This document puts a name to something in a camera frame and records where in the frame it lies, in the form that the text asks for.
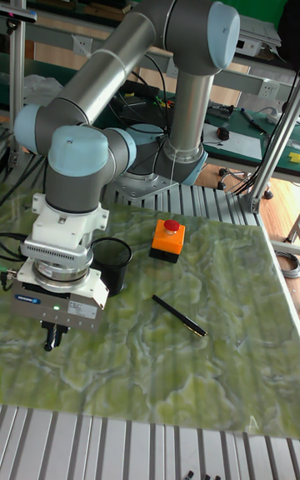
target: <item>black pen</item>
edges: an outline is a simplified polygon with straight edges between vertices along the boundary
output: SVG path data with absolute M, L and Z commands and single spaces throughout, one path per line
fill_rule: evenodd
M 168 310 L 170 313 L 175 315 L 180 321 L 185 324 L 187 328 L 192 330 L 192 332 L 195 332 L 198 336 L 206 336 L 207 332 L 203 330 L 203 328 L 200 328 L 194 321 L 183 315 L 182 313 L 178 312 L 174 307 L 169 306 L 164 300 L 161 298 L 157 297 L 156 295 L 152 295 L 152 299 L 155 300 L 156 303 L 160 304 L 163 308 Z
M 259 124 L 257 124 L 253 117 L 251 117 L 251 115 L 249 115 L 249 113 L 246 112 L 245 108 L 244 107 L 241 107 L 241 113 L 242 115 L 245 116 L 245 118 L 252 124 L 253 127 L 257 128 L 257 130 L 260 130 L 261 133 L 268 133 L 266 132 L 266 130 L 264 130 Z

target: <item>light blue joint cap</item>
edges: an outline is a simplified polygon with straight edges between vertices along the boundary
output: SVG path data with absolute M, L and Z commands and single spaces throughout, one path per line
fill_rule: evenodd
M 124 172 L 126 172 L 130 168 L 130 166 L 133 165 L 133 162 L 137 157 L 137 145 L 133 137 L 131 137 L 130 133 L 126 132 L 125 130 L 122 130 L 121 128 L 107 128 L 107 129 L 115 130 L 117 133 L 120 134 L 120 136 L 123 137 L 123 139 L 125 140 L 125 143 L 127 144 L 128 163 L 127 163 L 126 169 L 124 170 Z
M 201 169 L 203 168 L 203 165 L 207 160 L 207 157 L 208 157 L 208 153 L 205 152 L 205 150 L 204 150 L 202 156 L 200 157 L 200 159 L 197 163 L 197 165 L 194 167 L 194 169 L 188 175 L 188 177 L 185 180 L 183 180 L 183 182 L 181 182 L 182 184 L 184 184 L 185 186 L 192 186 L 196 182 L 196 180 L 199 176 L 199 173 L 201 172 Z
M 240 17 L 234 7 L 214 2 L 209 10 L 207 42 L 211 59 L 219 69 L 232 62 L 238 43 Z
M 35 141 L 35 125 L 40 107 L 39 104 L 24 106 L 14 122 L 14 135 L 17 142 L 35 154 L 38 153 Z
M 93 127 L 65 126 L 52 135 L 49 165 L 66 177 L 86 177 L 104 167 L 108 140 Z

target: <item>green marble surface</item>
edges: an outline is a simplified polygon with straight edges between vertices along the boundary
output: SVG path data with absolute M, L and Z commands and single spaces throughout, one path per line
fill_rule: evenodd
M 2 230 L 29 232 L 30 199 L 2 208 Z M 133 250 L 124 290 L 108 300 L 97 334 L 70 330 L 52 352 L 40 324 L 13 317 L 3 294 L 0 403 L 299 438 L 300 340 L 263 230 L 176 215 L 186 238 L 168 264 L 148 257 L 168 214 L 109 209 L 107 233 Z

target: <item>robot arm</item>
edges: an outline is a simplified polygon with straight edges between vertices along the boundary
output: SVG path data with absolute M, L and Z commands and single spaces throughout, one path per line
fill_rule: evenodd
M 19 282 L 26 277 L 27 285 L 94 298 L 104 308 L 107 293 L 89 269 L 93 231 L 105 229 L 108 220 L 98 199 L 105 184 L 130 168 L 136 145 L 123 130 L 92 125 L 151 46 L 173 52 L 179 68 L 176 108 L 155 170 L 168 178 L 174 169 L 175 180 L 193 183 L 206 157 L 200 139 L 213 76 L 232 61 L 238 34 L 238 13 L 220 2 L 143 0 L 58 97 L 18 114 L 16 139 L 49 161 L 46 196 L 33 198 L 39 217 L 22 248 L 29 259 Z M 42 319 L 42 310 L 34 316 Z M 22 312 L 20 304 L 16 311 Z M 67 315 L 50 312 L 49 318 L 79 328 Z

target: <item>label sticker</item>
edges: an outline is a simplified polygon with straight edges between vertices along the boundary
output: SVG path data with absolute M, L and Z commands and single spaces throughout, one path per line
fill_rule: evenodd
M 97 308 L 96 306 L 89 306 L 89 304 L 81 304 L 80 302 L 70 300 L 67 312 L 80 317 L 86 317 L 87 319 L 96 319 Z
M 42 304 L 39 298 L 25 297 L 24 295 L 15 295 L 17 300 L 23 300 L 25 303 Z

